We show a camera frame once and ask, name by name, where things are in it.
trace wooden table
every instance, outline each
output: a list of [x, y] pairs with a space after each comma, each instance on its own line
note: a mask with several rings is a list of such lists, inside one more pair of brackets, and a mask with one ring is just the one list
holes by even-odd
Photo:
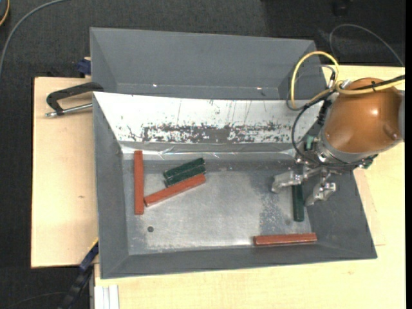
[[[340, 79], [390, 79], [404, 71], [345, 66]], [[33, 268], [78, 265], [97, 237], [91, 113], [44, 116], [47, 94], [87, 81], [35, 80]], [[356, 170], [356, 179], [378, 259], [105, 280], [97, 264], [93, 282], [118, 285], [121, 308], [404, 308], [404, 144]]]

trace wire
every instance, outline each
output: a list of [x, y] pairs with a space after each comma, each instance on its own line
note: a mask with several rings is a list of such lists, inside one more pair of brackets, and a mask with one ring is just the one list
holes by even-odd
[[367, 85], [367, 86], [355, 88], [352, 90], [347, 90], [347, 89], [341, 88], [343, 81], [338, 81], [335, 85], [335, 89], [338, 93], [342, 93], [345, 95], [360, 95], [360, 94], [373, 93], [374, 91], [380, 91], [383, 89], [388, 89], [390, 87], [402, 84], [403, 82], [405, 82], [405, 75], [401, 75], [391, 80], [385, 80], [382, 82], [378, 82], [377, 84], [371, 83], [370, 85]]
[[400, 63], [400, 65], [402, 67], [405, 67], [405, 64], [402, 62], [402, 59], [400, 59], [400, 57], [398, 56], [398, 54], [396, 54], [396, 52], [392, 49], [392, 47], [381, 37], [379, 37], [377, 34], [373, 33], [371, 30], [368, 30], [367, 28], [364, 28], [363, 26], [359, 26], [356, 24], [350, 24], [350, 23], [345, 23], [345, 24], [341, 24], [336, 26], [332, 32], [330, 32], [329, 34], [329, 45], [330, 45], [330, 51], [332, 52], [332, 54], [334, 56], [336, 56], [334, 50], [333, 50], [333, 44], [332, 44], [332, 39], [333, 39], [333, 33], [338, 29], [338, 28], [344, 28], [344, 27], [350, 27], [350, 28], [358, 28], [361, 30], [364, 30], [366, 32], [368, 32], [369, 34], [372, 34], [375, 38], [377, 38], [381, 43], [383, 43], [386, 48], [395, 56], [395, 58], [398, 60], [398, 62]]
[[337, 77], [338, 77], [338, 75], [339, 75], [339, 63], [336, 61], [336, 59], [335, 59], [333, 56], [331, 56], [331, 55], [328, 54], [328, 53], [325, 53], [324, 51], [313, 51], [313, 52], [311, 52], [311, 53], [307, 53], [305, 56], [303, 56], [303, 57], [299, 60], [299, 62], [297, 62], [296, 67], [295, 67], [295, 70], [294, 70], [294, 72], [293, 72], [293, 74], [292, 74], [292, 79], [290, 80], [290, 103], [292, 104], [292, 108], [293, 108], [293, 109], [298, 109], [298, 107], [297, 107], [296, 104], [295, 104], [295, 82], [296, 82], [297, 71], [298, 71], [299, 68], [301, 67], [302, 63], [303, 63], [306, 59], [308, 59], [309, 57], [311, 57], [311, 56], [313, 56], [313, 55], [322, 55], [322, 56], [326, 56], [327, 58], [329, 58], [329, 59], [335, 64], [335, 67], [336, 67], [335, 79], [337, 79]]
[[57, 3], [62, 3], [62, 2], [65, 2], [65, 1], [71, 1], [71, 0], [54, 0], [54, 1], [50, 1], [49, 3], [45, 3], [41, 6], [38, 6], [37, 8], [34, 8], [31, 12], [28, 12], [25, 16], [23, 16], [20, 19], [20, 21], [17, 22], [17, 24], [14, 26], [13, 30], [10, 32], [10, 34], [9, 34], [7, 40], [6, 40], [5, 46], [3, 48], [3, 52], [1, 54], [1, 58], [0, 58], [0, 83], [1, 83], [1, 74], [2, 74], [2, 71], [3, 71], [3, 64], [4, 64], [4, 61], [5, 61], [8, 46], [10, 44], [10, 41], [12, 40], [12, 37], [13, 37], [14, 33], [17, 31], [17, 29], [20, 27], [20, 25], [27, 18], [29, 18], [30, 16], [32, 16], [34, 13], [38, 12], [39, 10], [42, 10], [43, 8], [53, 6], [53, 5], [56, 5]]
[[305, 111], [306, 111], [307, 109], [309, 109], [311, 106], [319, 103], [319, 102], [322, 101], [322, 100], [327, 100], [328, 97], [329, 97], [332, 93], [333, 93], [332, 91], [329, 91], [325, 96], [323, 96], [323, 97], [321, 97], [321, 98], [319, 98], [319, 99], [317, 99], [317, 100], [314, 100], [314, 101], [313, 101], [312, 103], [310, 103], [310, 104], [305, 104], [305, 105], [304, 105], [302, 111], [299, 112], [299, 114], [297, 115], [297, 117], [296, 117], [296, 119], [295, 119], [295, 121], [294, 121], [294, 124], [293, 124], [293, 126], [292, 126], [292, 130], [291, 130], [292, 145], [293, 145], [296, 153], [297, 153], [298, 155], [300, 155], [304, 160], [307, 160], [307, 161], [309, 161], [309, 162], [312, 162], [312, 163], [314, 163], [315, 165], [318, 165], [318, 166], [325, 166], [325, 167], [329, 167], [329, 168], [342, 169], [342, 168], [345, 168], [345, 167], [362, 165], [362, 164], [364, 163], [364, 160], [359, 160], [359, 161], [357, 161], [357, 162], [350, 162], [350, 163], [342, 162], [341, 164], [320, 162], [320, 161], [318, 161], [318, 160], [315, 160], [315, 159], [312, 159], [312, 158], [310, 158], [310, 157], [308, 157], [308, 156], [305, 156], [305, 155], [299, 150], [299, 148], [297, 147], [297, 142], [296, 142], [296, 139], [295, 139], [295, 130], [296, 130], [296, 125], [297, 125], [299, 119], [302, 117], [303, 113], [305, 113]]
[[6, 21], [7, 15], [10, 11], [10, 0], [7, 0], [6, 12], [2, 19], [0, 19], [0, 26]]
[[27, 298], [27, 299], [24, 299], [24, 300], [22, 300], [22, 301], [19, 301], [19, 302], [15, 303], [15, 304], [12, 304], [11, 306], [6, 306], [6, 307], [4, 307], [4, 308], [2, 308], [2, 309], [11, 309], [11, 308], [13, 308], [13, 307], [15, 307], [15, 306], [18, 306], [19, 304], [22, 304], [22, 303], [25, 303], [25, 302], [28, 302], [28, 301], [31, 301], [31, 300], [34, 300], [34, 299], [38, 299], [38, 298], [40, 298], [40, 297], [46, 297], [46, 296], [57, 295], [57, 294], [61, 295], [61, 294], [65, 294], [65, 292], [45, 293], [45, 294], [41, 294], [41, 295], [29, 297], [29, 298]]
[[[336, 72], [335, 72], [335, 69], [334, 69], [333, 67], [331, 67], [330, 65], [327, 65], [327, 64], [322, 64], [321, 67], [322, 67], [322, 68], [328, 68], [329, 70], [332, 71], [332, 75], [331, 75], [331, 77], [330, 77], [330, 81], [332, 81], [333, 79], [336, 78]], [[299, 73], [299, 76], [296, 78], [295, 82], [298, 81], [299, 78], [303, 76], [303, 74], [304, 74], [304, 72]], [[320, 92], [318, 95], [316, 95], [315, 97], [311, 98], [306, 104], [310, 104], [313, 100], [316, 100], [316, 99], [318, 99], [319, 97], [327, 94], [329, 91], [330, 91], [330, 90], [327, 89], [327, 90], [324, 90], [324, 91]], [[302, 110], [302, 109], [304, 108], [304, 104], [303, 104], [302, 106], [297, 107], [297, 108], [293, 108], [292, 106], [290, 106], [290, 103], [289, 103], [289, 94], [290, 94], [290, 92], [288, 91], [288, 96], [287, 96], [287, 98], [286, 98], [286, 106], [288, 107], [288, 109], [289, 109], [289, 110], [292, 110], [292, 111], [300, 111], [300, 110]]]

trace red stick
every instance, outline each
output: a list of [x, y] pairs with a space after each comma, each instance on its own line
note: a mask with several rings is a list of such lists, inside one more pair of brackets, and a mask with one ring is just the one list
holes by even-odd
[[135, 215], [144, 213], [143, 180], [143, 152], [135, 151]]
[[315, 243], [317, 241], [314, 232], [308, 234], [274, 234], [270, 236], [254, 236], [255, 246], [274, 246], [274, 245], [296, 245]]
[[158, 203], [159, 201], [168, 199], [176, 194], [180, 194], [183, 191], [197, 187], [198, 185], [201, 185], [205, 182], [206, 178], [203, 174], [193, 176], [192, 178], [188, 178], [187, 180], [171, 185], [166, 189], [155, 192], [154, 194], [150, 194], [149, 196], [144, 198], [144, 203], [146, 204], [146, 206], [150, 206], [154, 203]]

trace black carpet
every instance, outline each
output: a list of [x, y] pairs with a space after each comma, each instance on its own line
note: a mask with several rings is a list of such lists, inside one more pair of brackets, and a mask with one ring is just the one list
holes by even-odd
[[[0, 48], [20, 18], [52, 0], [11, 0]], [[76, 277], [75, 267], [30, 270], [32, 78], [80, 77], [75, 64], [89, 52], [89, 27], [229, 33], [313, 39], [330, 52], [329, 34], [344, 23], [382, 37], [405, 62], [406, 0], [353, 0], [336, 17], [338, 0], [81, 0], [49, 7], [15, 33], [0, 78], [0, 309], [55, 308]], [[399, 66], [374, 36], [339, 28], [333, 51], [342, 64]], [[76, 308], [88, 307], [88, 295]]]

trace black clamp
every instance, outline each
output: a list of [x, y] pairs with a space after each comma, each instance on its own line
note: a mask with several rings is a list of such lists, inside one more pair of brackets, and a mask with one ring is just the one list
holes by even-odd
[[47, 104], [54, 110], [54, 112], [46, 113], [46, 117], [55, 117], [65, 115], [69, 112], [75, 112], [78, 110], [83, 110], [91, 108], [92, 104], [84, 104], [82, 106], [75, 106], [74, 108], [63, 109], [58, 103], [59, 100], [72, 97], [75, 95], [80, 95], [87, 93], [89, 91], [104, 91], [103, 87], [96, 82], [88, 82], [86, 84], [81, 84], [79, 86], [70, 87], [58, 91], [54, 91], [47, 96]]

